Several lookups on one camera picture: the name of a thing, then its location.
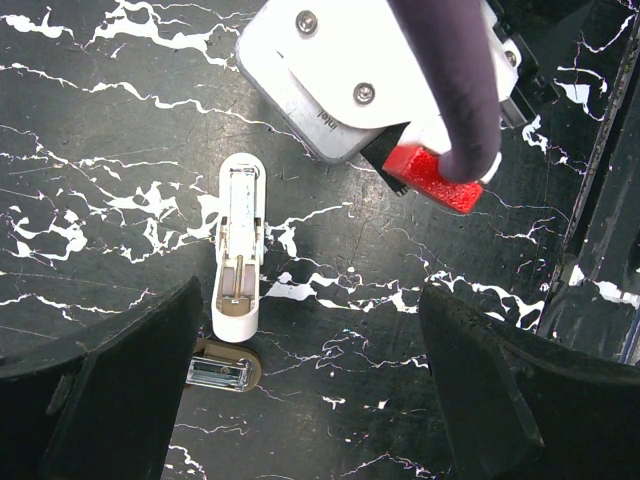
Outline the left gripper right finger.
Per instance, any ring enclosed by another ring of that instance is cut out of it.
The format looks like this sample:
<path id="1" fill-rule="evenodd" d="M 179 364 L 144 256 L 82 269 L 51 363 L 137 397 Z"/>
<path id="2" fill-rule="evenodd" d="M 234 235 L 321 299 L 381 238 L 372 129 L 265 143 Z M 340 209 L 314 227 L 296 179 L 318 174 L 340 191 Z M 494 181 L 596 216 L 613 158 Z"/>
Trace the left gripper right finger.
<path id="1" fill-rule="evenodd" d="M 423 288 L 419 319 L 457 479 L 636 479 L 639 370 Z"/>

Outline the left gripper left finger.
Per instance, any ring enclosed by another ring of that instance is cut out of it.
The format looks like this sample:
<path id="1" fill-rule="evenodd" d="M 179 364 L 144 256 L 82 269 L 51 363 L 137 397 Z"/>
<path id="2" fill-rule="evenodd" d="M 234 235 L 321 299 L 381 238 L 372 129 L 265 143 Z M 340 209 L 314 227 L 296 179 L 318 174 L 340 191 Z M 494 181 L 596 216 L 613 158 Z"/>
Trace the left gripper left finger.
<path id="1" fill-rule="evenodd" d="M 192 277 L 2 358 L 2 478 L 160 478 L 202 313 Z"/>

